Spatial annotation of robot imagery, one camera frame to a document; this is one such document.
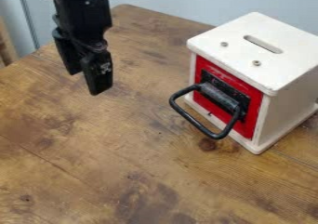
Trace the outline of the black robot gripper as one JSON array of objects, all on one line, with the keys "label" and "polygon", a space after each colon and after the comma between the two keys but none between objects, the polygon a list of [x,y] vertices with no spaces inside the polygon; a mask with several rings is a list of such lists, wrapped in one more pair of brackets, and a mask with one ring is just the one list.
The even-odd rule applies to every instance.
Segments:
[{"label": "black robot gripper", "polygon": [[[113,63],[104,39],[112,27],[109,0],[53,0],[53,5],[52,36],[65,70],[70,75],[82,72],[94,96],[113,85]],[[80,59],[77,52],[92,53]]]}]

